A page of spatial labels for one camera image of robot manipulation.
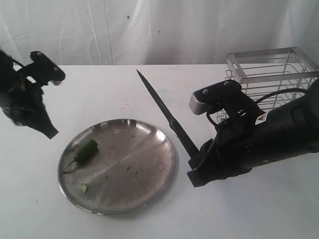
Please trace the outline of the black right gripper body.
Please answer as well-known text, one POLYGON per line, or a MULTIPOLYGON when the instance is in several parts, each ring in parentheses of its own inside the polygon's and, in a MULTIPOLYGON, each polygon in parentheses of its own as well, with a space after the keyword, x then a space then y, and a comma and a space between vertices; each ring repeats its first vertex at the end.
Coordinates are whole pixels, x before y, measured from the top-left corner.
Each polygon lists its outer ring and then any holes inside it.
POLYGON ((211 149, 211 164, 220 165, 226 171, 226 178, 236 177, 264 165, 260 146, 254 138, 256 119, 264 113, 261 109, 238 111, 235 116, 217 124, 212 118, 212 110, 207 119, 215 126, 216 137, 202 147, 211 149))

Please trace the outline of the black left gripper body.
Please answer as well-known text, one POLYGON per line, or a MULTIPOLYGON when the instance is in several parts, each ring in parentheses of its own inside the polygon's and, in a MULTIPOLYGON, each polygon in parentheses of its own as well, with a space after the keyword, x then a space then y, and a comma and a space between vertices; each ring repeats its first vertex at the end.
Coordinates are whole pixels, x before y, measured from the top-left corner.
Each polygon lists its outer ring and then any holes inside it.
POLYGON ((43 90, 36 84, 14 84, 10 89, 1 89, 0 107, 15 125, 45 127, 46 110, 42 95, 43 90))

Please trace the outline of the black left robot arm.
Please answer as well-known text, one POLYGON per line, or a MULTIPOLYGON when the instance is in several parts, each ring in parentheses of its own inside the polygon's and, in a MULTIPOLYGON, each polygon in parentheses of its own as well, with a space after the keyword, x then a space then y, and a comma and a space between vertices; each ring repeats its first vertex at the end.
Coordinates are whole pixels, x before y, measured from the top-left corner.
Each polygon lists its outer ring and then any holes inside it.
POLYGON ((18 126, 27 126, 49 139, 58 134, 43 103, 42 87, 60 83, 64 72, 39 51, 31 52, 33 63, 23 66, 0 52, 0 108, 18 126))

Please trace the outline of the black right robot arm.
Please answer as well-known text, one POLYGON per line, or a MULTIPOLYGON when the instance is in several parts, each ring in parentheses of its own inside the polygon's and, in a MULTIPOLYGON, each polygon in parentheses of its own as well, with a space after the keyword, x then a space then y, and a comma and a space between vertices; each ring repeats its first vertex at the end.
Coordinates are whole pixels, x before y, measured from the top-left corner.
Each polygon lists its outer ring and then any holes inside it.
POLYGON ((216 137, 189 160, 194 187, 236 177, 253 168, 319 150, 319 83, 302 96, 269 112, 242 92, 233 80, 195 92, 207 115, 225 110, 228 118, 215 124, 216 137))

